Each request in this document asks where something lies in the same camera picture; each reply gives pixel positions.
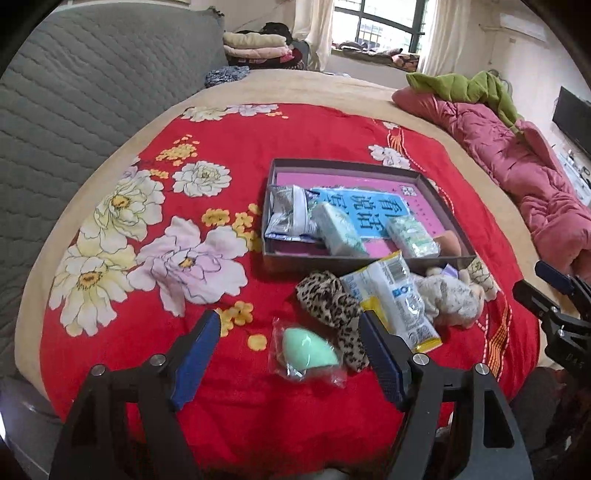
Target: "barcode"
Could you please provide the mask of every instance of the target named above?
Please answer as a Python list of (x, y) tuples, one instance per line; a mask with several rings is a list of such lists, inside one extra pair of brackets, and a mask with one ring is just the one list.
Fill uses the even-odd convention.
[(429, 340), (433, 337), (433, 335), (431, 335), (431, 330), (429, 329), (429, 327), (424, 326), (424, 325), (417, 328), (417, 336), (418, 336), (417, 345), (419, 343), (426, 342), (427, 340)]
[(408, 278), (408, 270), (406, 263), (402, 259), (402, 255), (397, 255), (387, 262), (388, 270), (394, 279), (394, 283), (404, 282)]

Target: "air conditioner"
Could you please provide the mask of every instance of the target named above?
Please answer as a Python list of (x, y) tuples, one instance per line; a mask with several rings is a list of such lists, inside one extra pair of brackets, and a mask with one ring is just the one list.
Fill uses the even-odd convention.
[(536, 38), (544, 43), (547, 43), (548, 41), (544, 24), (535, 23), (511, 14), (503, 13), (500, 14), (500, 22), (501, 28), (523, 33), (524, 35)]

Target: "window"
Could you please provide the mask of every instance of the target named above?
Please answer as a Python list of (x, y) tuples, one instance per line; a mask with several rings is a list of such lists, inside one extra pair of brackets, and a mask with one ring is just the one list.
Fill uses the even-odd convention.
[(367, 43), (368, 48), (403, 48), (420, 52), (432, 20), (434, 0), (335, 0), (334, 45)]

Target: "blue gripper pad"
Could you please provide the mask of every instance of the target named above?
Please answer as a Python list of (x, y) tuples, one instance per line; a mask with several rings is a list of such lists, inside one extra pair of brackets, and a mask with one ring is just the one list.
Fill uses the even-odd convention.
[(535, 274), (562, 295), (570, 295), (574, 291), (571, 279), (546, 262), (539, 261), (535, 264)]
[(397, 409), (405, 411), (408, 398), (404, 377), (367, 313), (363, 313), (359, 318), (359, 333), (386, 400), (393, 403)]
[(204, 317), (199, 320), (200, 322), (204, 321), (203, 329), (175, 372), (174, 392), (170, 400), (176, 411), (179, 411), (185, 403), (195, 397), (209, 360), (220, 339), (219, 315), (208, 311)]

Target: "blue patterned cloth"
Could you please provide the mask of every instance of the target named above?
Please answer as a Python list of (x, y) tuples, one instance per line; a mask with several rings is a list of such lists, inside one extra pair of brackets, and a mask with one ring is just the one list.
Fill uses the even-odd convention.
[(212, 70), (205, 75), (205, 88), (242, 80), (249, 73), (250, 69), (248, 67), (222, 67), (221, 69)]

